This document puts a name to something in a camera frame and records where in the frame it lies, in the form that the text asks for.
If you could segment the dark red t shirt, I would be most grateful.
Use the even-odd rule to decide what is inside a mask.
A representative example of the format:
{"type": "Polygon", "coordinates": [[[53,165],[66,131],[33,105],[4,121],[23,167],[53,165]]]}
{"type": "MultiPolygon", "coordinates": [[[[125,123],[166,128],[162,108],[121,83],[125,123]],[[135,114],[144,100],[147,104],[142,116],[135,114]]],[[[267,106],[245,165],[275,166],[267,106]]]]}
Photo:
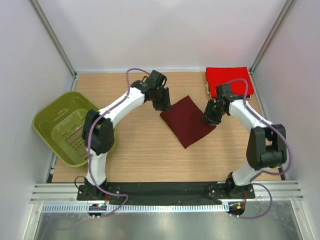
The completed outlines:
{"type": "Polygon", "coordinates": [[[159,115],[185,149],[216,128],[201,121],[203,112],[188,95],[173,104],[172,110],[159,115]]]}

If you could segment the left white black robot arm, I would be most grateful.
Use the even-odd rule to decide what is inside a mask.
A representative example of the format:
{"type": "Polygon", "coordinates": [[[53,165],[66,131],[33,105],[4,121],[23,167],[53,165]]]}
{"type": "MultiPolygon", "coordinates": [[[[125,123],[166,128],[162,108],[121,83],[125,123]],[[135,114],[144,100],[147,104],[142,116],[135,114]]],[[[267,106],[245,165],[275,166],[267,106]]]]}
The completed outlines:
{"type": "Polygon", "coordinates": [[[88,194],[101,200],[109,194],[105,188],[106,160],[115,143],[115,127],[131,111],[150,101],[156,111],[170,111],[167,77],[152,70],[150,73],[140,68],[130,68],[125,73],[127,90],[110,105],[100,110],[89,110],[86,114],[82,138],[88,158],[87,176],[84,185],[88,194]]]}

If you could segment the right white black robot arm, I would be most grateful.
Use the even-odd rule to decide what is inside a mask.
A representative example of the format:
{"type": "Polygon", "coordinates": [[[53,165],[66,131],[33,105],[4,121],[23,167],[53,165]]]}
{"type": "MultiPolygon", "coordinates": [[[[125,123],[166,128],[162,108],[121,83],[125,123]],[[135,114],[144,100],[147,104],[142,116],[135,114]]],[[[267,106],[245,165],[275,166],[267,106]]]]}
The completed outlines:
{"type": "Polygon", "coordinates": [[[207,102],[201,120],[208,126],[217,126],[224,115],[235,117],[249,133],[246,163],[225,181],[227,196],[241,198],[258,175],[287,161],[286,129],[263,118],[246,96],[234,94],[228,83],[216,87],[216,98],[207,102]]]}

